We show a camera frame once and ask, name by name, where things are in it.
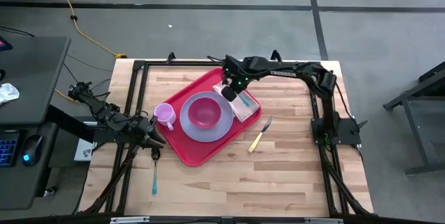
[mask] computer mouse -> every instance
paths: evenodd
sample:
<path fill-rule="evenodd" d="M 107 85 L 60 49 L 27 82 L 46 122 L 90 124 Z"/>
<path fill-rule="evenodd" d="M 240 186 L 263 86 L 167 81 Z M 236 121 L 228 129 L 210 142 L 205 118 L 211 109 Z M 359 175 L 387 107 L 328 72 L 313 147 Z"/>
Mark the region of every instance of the computer mouse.
<path fill-rule="evenodd" d="M 42 155 L 43 137 L 33 135 L 26 139 L 22 151 L 22 163 L 25 166 L 34 166 Z"/>

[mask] knife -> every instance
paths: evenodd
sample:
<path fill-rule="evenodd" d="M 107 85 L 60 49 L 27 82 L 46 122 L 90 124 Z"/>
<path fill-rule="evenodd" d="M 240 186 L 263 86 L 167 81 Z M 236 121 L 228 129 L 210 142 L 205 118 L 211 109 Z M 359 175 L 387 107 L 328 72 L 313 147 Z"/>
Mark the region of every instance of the knife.
<path fill-rule="evenodd" d="M 269 117 L 269 120 L 267 120 L 267 123 L 264 125 L 263 130 L 261 130 L 261 133 L 258 134 L 258 136 L 255 139 L 255 141 L 249 147 L 249 153 L 251 153 L 251 152 L 253 152 L 253 150 L 255 150 L 255 148 L 258 145 L 259 140 L 261 139 L 263 134 L 266 132 L 267 128 L 269 128 L 270 124 L 272 123 L 272 119 L 273 119 L 273 115 L 271 117 Z"/>

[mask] pink bowl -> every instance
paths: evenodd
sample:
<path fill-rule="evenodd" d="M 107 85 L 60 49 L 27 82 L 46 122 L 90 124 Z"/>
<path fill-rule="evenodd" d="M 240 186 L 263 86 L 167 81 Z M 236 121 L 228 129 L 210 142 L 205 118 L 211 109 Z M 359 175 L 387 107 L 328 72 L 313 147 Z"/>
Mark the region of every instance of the pink bowl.
<path fill-rule="evenodd" d="M 188 110 L 188 119 L 200 129 L 212 128 L 221 117 L 221 108 L 211 98 L 200 98 L 192 102 Z"/>

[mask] butcher block tabletop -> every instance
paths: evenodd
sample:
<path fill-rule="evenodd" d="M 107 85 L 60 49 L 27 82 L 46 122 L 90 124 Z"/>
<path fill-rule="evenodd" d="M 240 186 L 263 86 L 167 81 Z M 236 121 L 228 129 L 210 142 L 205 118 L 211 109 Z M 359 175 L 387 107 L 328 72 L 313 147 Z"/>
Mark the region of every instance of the butcher block tabletop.
<path fill-rule="evenodd" d="M 116 60 L 107 102 L 123 110 L 134 59 Z M 321 61 L 337 75 L 347 95 L 338 61 Z M 150 117 L 154 107 L 215 67 L 150 67 L 143 110 Z M 131 113 L 136 107 L 142 72 L 134 93 Z M 158 162 L 158 193 L 152 195 L 154 162 L 150 149 L 138 151 L 129 181 L 126 215 L 162 216 L 281 216 L 324 217 L 327 210 L 325 187 L 318 148 L 313 144 L 309 89 L 299 79 L 265 77 L 253 81 L 248 90 L 262 107 L 260 119 L 199 167 L 181 162 L 167 144 Z M 347 118 L 338 91 L 337 111 Z M 248 148 L 273 115 L 273 122 L 256 150 Z M 79 211 L 88 208 L 111 177 L 115 143 L 107 143 L 92 156 Z M 351 146 L 338 147 L 343 180 L 362 206 L 372 211 L 362 160 Z M 332 182 L 337 209 L 338 190 Z M 115 204 L 120 196 L 118 184 Z"/>

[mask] concrete floor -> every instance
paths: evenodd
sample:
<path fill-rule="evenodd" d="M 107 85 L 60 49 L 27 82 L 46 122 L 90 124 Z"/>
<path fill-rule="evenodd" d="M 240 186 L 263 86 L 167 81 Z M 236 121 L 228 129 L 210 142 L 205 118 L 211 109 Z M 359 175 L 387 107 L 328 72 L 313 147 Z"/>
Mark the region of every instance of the concrete floor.
<path fill-rule="evenodd" d="M 20 0 L 63 1 L 63 0 Z M 73 2 L 310 6 L 310 0 L 72 0 Z M 445 0 L 317 0 L 320 6 L 443 7 Z M 113 51 L 130 58 L 206 55 L 268 56 L 320 60 L 311 11 L 285 10 L 108 10 L 76 9 L 80 27 Z M 68 35 L 69 53 L 112 69 L 114 58 L 82 38 L 64 8 L 0 8 L 0 25 L 36 35 Z M 366 176 L 375 212 L 381 216 L 445 222 L 445 173 L 407 178 L 421 165 L 401 109 L 381 107 L 412 86 L 420 74 L 444 61 L 445 13 L 321 13 L 329 60 L 341 62 L 350 106 L 362 129 Z M 67 58 L 78 79 L 97 83 L 110 72 Z M 63 70 L 57 87 L 73 84 Z M 97 89 L 104 92 L 105 84 Z M 54 95 L 53 104 L 72 115 L 89 115 L 82 105 Z M 0 218 L 70 214 L 81 193 L 86 168 L 63 171 L 59 194 L 28 211 L 0 211 Z"/>

